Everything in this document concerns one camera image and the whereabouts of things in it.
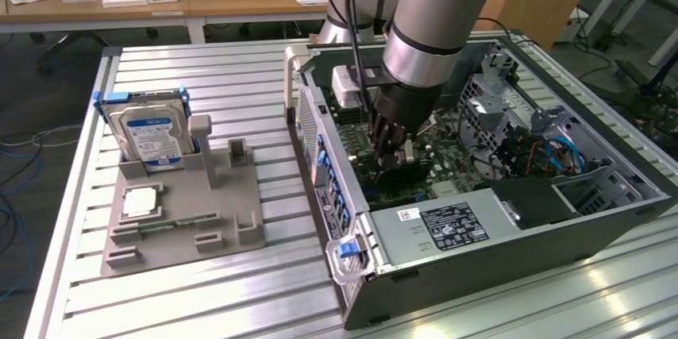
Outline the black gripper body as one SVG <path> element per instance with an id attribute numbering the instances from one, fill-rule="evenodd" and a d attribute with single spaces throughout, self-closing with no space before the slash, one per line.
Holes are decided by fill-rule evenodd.
<path id="1" fill-rule="evenodd" d="M 417 132 L 434 111 L 442 89 L 442 84 L 433 87 L 405 83 L 381 85 L 373 103 L 373 131 L 381 133 L 390 125 L 406 133 Z"/>

